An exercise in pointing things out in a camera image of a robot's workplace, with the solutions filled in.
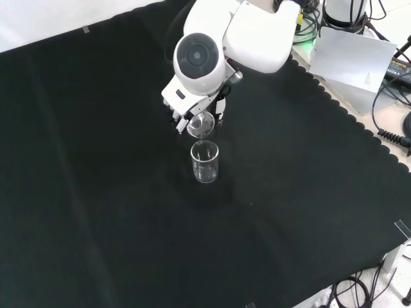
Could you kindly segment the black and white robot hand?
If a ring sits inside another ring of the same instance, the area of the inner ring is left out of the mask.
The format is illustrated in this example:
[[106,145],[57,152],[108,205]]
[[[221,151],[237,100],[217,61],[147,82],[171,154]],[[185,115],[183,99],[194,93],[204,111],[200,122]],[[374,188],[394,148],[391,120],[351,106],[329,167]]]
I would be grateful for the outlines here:
[[226,97],[231,93],[231,85],[240,82],[243,74],[240,71],[229,73],[222,86],[212,94],[198,96],[186,90],[175,75],[163,89],[163,103],[173,112],[176,131],[181,134],[190,120],[198,114],[209,111],[217,124],[223,121]]

